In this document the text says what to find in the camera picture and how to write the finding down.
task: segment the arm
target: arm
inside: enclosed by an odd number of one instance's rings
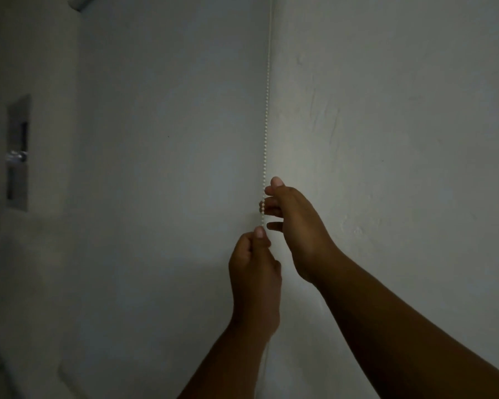
[[[244,234],[229,261],[233,317],[179,399],[253,399],[261,357],[279,327],[281,268],[262,227]]]
[[[408,306],[344,255],[306,198],[274,178],[265,213],[299,274],[323,295],[381,397],[499,397],[499,370]]]

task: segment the scratched wall surface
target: scratched wall surface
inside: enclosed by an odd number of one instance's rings
[[[175,397],[229,322],[259,224],[268,0],[95,0],[82,13],[61,373]]]
[[[278,0],[271,86],[270,176],[499,367],[499,0]],[[266,396],[376,397],[273,242],[284,292]]]

